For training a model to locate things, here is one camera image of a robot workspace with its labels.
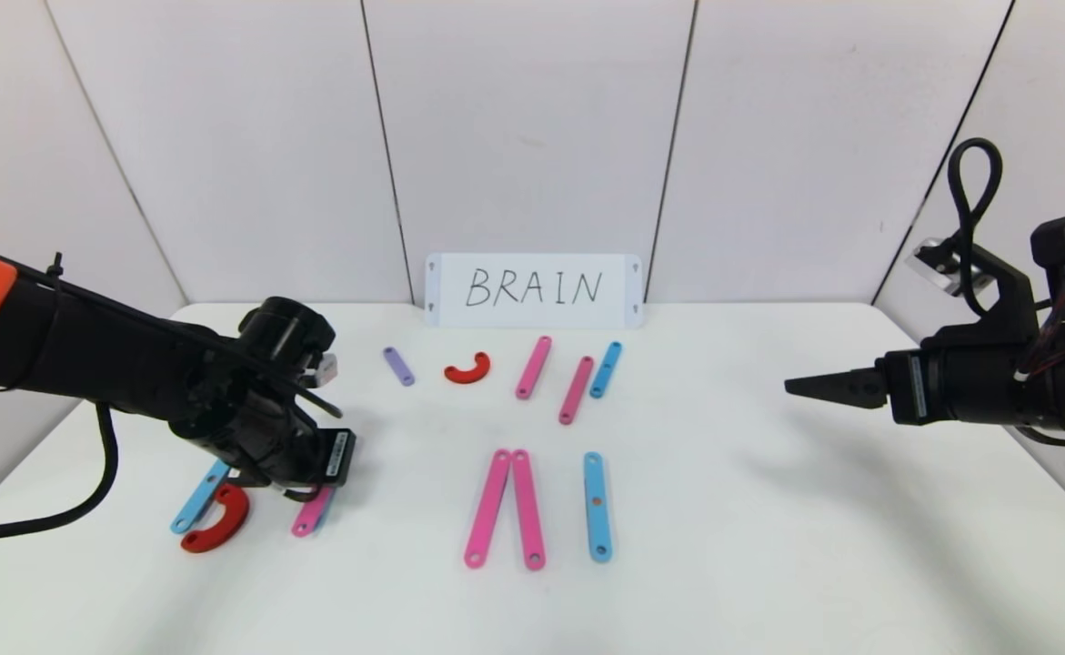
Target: white sign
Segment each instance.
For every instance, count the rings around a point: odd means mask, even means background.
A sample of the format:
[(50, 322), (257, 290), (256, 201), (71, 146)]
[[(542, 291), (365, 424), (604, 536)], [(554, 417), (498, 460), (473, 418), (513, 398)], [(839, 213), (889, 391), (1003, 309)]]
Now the white sign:
[(445, 328), (635, 328), (636, 256), (442, 252), (427, 258), (427, 323)]

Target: wall panel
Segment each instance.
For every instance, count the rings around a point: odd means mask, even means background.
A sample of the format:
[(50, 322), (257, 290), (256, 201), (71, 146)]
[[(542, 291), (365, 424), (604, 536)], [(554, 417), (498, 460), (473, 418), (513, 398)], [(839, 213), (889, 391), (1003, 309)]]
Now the wall panel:
[(416, 297), (429, 252), (653, 248), (691, 0), (366, 0)]
[(50, 0), (194, 302), (410, 299), (358, 0)]
[(700, 3), (649, 299), (869, 302), (1009, 5)]

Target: white tabletop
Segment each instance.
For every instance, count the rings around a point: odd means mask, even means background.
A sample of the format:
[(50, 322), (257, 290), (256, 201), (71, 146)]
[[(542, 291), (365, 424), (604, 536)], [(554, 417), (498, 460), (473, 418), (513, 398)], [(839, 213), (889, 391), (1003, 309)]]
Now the white tabletop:
[[(178, 318), (235, 333), (250, 306)], [(870, 365), (911, 341), (852, 304), (650, 306), (633, 332), (437, 330), (408, 306), (317, 306), (358, 435), (320, 533), (255, 490), (225, 546), (169, 531), (212, 458), (117, 415), (121, 469), (69, 527), (0, 540), (0, 652), (823, 652), (1065, 654), (1065, 493), (998, 427), (898, 427), (792, 397), (785, 377)], [(625, 345), (606, 397), (557, 423), (584, 354)], [(383, 361), (411, 365), (405, 389)], [(481, 382), (445, 365), (490, 353)], [(48, 514), (99, 478), (80, 406), (0, 488), (0, 521)], [(547, 564), (520, 561), (511, 490), (488, 563), (463, 564), (491, 453), (531, 453)], [(586, 546), (581, 456), (606, 457), (616, 557)]]

